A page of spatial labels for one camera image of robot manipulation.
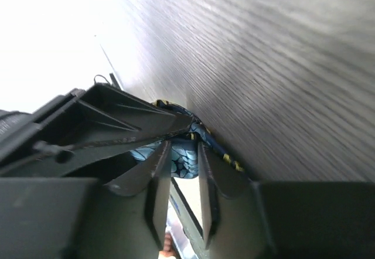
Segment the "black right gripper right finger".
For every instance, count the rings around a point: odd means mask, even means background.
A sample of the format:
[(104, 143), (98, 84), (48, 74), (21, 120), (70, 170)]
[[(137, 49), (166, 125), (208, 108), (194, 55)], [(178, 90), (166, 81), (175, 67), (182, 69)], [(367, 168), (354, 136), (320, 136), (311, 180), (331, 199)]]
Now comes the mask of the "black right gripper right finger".
[(373, 258), (374, 184), (249, 180), (198, 147), (210, 258)]

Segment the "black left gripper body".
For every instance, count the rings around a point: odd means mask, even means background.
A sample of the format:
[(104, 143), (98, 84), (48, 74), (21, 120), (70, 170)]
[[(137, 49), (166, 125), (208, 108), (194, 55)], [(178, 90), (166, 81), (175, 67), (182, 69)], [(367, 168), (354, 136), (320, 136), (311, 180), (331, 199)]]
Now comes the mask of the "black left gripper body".
[(87, 91), (57, 96), (1, 138), (2, 177), (61, 177), (88, 165)]

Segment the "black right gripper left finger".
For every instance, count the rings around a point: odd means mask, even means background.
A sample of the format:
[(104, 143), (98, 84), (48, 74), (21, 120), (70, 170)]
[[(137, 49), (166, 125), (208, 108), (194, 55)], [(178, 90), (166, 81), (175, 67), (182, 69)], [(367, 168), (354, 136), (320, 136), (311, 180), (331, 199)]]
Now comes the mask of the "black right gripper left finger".
[(1, 173), (2, 258), (157, 258), (171, 145), (66, 164), (38, 160)]

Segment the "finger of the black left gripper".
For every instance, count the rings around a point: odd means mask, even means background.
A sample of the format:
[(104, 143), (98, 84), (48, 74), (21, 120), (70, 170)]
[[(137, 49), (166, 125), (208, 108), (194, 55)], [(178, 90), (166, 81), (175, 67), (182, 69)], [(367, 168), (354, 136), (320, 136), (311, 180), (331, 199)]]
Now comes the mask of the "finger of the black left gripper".
[(109, 145), (147, 144), (186, 132), (188, 115), (163, 110), (107, 84), (73, 96), (39, 120), (35, 148), (76, 151)]

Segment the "blue snail pattern tie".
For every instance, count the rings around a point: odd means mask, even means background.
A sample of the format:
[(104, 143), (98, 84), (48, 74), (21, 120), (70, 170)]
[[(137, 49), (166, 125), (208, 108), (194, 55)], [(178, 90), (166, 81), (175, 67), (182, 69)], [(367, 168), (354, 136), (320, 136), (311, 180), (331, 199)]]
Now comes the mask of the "blue snail pattern tie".
[(192, 117), (190, 129), (170, 139), (171, 142), (171, 176), (181, 179), (194, 179), (199, 175), (198, 144), (211, 149), (219, 158), (232, 168), (243, 172), (244, 168), (222, 147), (209, 129), (192, 112), (184, 107), (166, 100), (156, 100), (153, 105)]

